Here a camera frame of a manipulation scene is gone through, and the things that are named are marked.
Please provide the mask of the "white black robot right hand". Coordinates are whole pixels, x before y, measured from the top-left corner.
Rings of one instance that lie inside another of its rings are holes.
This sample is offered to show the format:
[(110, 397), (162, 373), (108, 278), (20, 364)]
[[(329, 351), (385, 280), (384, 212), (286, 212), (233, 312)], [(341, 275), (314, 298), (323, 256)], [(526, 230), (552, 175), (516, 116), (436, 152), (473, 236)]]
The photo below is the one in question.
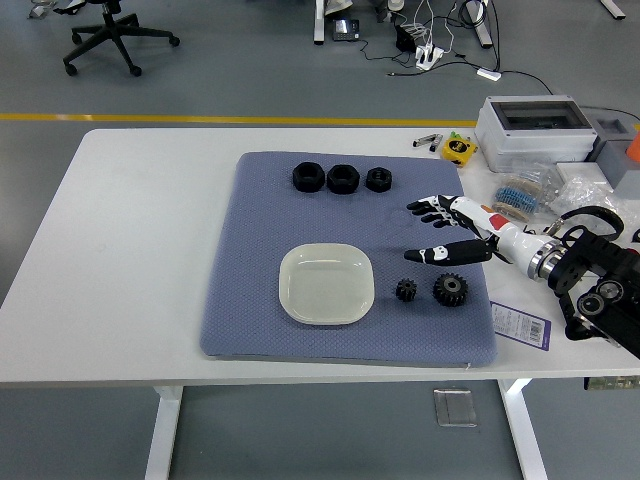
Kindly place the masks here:
[(459, 266), (497, 256), (535, 279), (551, 248), (549, 236), (526, 233), (502, 214), (464, 196), (429, 196), (408, 204), (407, 209), (436, 228), (460, 226), (475, 235), (472, 240), (406, 251), (404, 258), (413, 262)]

